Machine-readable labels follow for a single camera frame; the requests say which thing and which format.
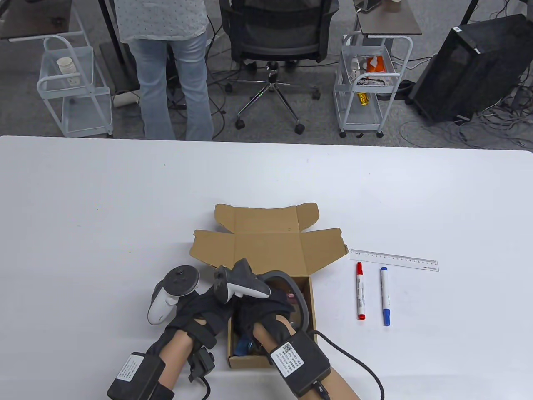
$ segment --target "clear plastic ruler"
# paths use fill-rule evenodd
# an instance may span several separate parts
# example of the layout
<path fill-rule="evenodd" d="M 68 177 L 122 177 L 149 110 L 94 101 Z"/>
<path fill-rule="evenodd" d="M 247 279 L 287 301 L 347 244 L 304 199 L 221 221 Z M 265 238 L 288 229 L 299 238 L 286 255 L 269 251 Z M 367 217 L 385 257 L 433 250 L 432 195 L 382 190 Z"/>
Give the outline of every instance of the clear plastic ruler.
<path fill-rule="evenodd" d="M 439 272 L 439 264 L 435 260 L 406 257 L 404 255 L 350 249 L 348 258 L 350 260 L 376 262 L 378 264 L 396 265 L 398 267 L 417 268 L 426 271 Z"/>

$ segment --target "black computer case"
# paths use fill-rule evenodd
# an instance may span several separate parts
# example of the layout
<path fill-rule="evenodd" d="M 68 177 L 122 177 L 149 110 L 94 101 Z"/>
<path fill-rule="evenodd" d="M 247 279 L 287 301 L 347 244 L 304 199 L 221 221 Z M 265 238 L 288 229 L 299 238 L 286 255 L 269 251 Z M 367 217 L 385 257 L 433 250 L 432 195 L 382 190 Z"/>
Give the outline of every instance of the black computer case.
<path fill-rule="evenodd" d="M 453 28 L 409 98 L 432 122 L 470 119 L 511 93 L 533 60 L 524 15 Z"/>

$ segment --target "open cardboard box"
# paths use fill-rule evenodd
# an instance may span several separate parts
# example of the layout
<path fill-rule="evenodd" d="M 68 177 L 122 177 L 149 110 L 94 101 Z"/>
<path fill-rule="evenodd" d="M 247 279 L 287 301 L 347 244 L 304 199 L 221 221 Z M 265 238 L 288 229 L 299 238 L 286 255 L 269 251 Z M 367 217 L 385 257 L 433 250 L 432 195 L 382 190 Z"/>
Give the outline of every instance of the open cardboard box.
<path fill-rule="evenodd" d="M 316 203 L 282 209 L 249 209 L 217 204 L 215 220 L 229 232 L 195 231 L 190 255 L 214 267 L 233 268 L 246 258 L 255 274 L 282 270 L 302 290 L 316 328 L 310 275 L 348 253 L 339 228 L 304 232 L 318 221 Z M 264 356 L 234 356 L 237 335 L 228 325 L 228 361 L 231 368 L 262 368 Z"/>

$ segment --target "white table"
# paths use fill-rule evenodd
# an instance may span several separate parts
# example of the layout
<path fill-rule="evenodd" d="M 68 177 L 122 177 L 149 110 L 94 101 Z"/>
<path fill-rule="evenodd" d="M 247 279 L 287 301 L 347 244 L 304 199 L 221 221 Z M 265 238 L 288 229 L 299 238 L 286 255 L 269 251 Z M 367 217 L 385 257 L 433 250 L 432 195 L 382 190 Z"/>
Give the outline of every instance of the white table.
<path fill-rule="evenodd" d="M 106 399 L 128 354 L 163 330 L 146 320 L 156 282 L 201 267 L 192 232 L 216 227 L 216 203 L 315 201 L 313 229 L 341 227 L 351 248 L 439 262 L 390 268 L 388 328 L 378 265 L 365 264 L 364 322 L 353 261 L 313 276 L 318 328 L 374 369 L 387 399 L 529 400 L 532 177 L 518 151 L 2 137 L 0 397 Z M 213 399 L 292 398 L 275 371 L 230 371 L 219 343 Z M 362 400 L 379 399 L 321 346 Z M 182 379 L 176 399 L 203 396 Z"/>

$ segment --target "black glove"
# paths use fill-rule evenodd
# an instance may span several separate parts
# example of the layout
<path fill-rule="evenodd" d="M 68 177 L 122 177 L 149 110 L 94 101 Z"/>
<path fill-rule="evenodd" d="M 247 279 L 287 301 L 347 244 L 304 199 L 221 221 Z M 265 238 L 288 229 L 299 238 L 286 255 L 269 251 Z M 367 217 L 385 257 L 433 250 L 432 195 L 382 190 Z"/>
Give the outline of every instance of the black glove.
<path fill-rule="evenodd" d="M 203 294 L 193 291 L 191 294 L 180 297 L 175 318 L 146 353 L 159 355 L 172 340 L 176 331 L 180 329 L 194 339 L 195 349 L 202 346 L 208 349 L 213 348 L 216 344 L 215 336 L 228 326 L 228 321 L 233 315 L 234 304 L 234 299 L 227 304 L 219 303 L 213 294 L 213 287 Z M 204 319 L 206 324 L 197 323 L 195 318 Z"/>
<path fill-rule="evenodd" d="M 287 293 L 281 289 L 271 288 L 267 299 L 244 296 L 239 300 L 235 327 L 237 333 L 253 338 L 254 324 L 259 322 L 278 343 L 282 343 L 290 337 L 290 333 L 286 325 L 279 322 L 276 316 L 281 315 L 289 320 L 293 311 Z"/>

